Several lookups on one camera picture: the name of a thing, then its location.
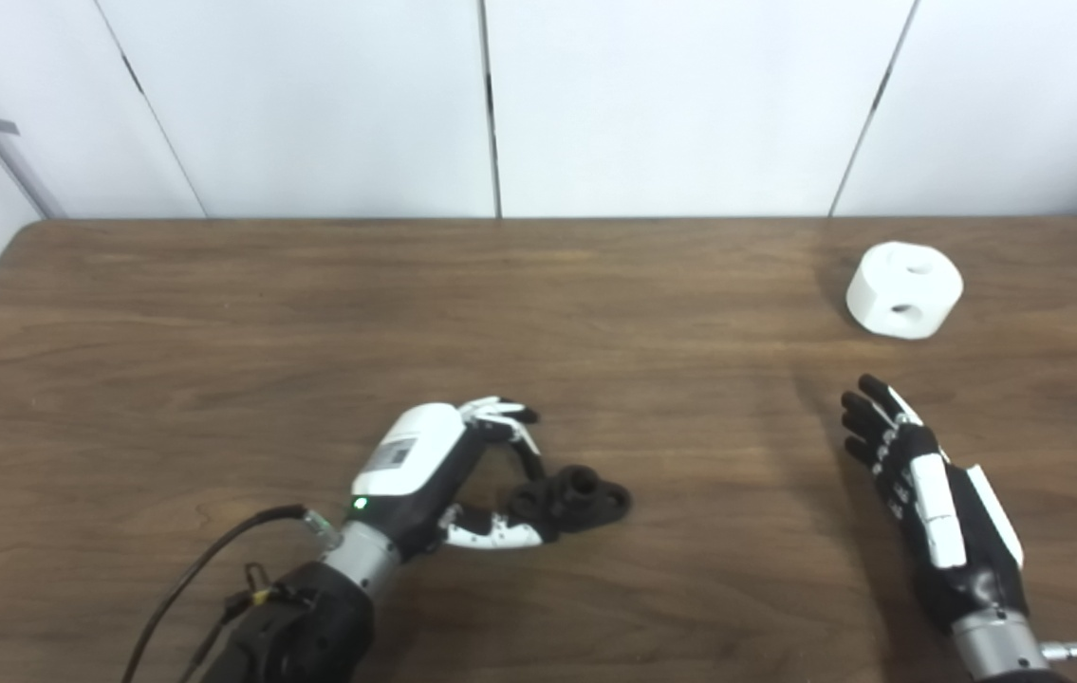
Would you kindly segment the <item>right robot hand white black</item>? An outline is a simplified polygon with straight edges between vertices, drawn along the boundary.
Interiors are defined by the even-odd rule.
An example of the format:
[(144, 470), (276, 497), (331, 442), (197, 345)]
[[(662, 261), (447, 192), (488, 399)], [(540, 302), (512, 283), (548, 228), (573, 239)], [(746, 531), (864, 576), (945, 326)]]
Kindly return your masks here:
[(841, 396), (845, 450), (897, 524), (917, 600), (941, 631), (977, 613), (1027, 617), (1025, 553), (984, 468), (959, 466), (894, 388), (861, 375)]

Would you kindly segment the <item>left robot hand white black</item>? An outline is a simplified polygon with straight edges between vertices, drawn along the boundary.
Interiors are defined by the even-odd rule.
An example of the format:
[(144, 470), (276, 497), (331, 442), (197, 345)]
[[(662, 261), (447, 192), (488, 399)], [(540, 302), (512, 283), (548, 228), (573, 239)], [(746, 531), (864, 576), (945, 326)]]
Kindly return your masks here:
[(502, 550), (553, 544), (559, 533), (543, 522), (458, 502), (493, 444), (519, 455), (529, 480), (542, 479), (541, 450), (529, 433), (537, 422), (533, 408), (498, 395), (409, 408), (353, 480), (348, 520), (384, 536), (403, 563), (443, 545)]

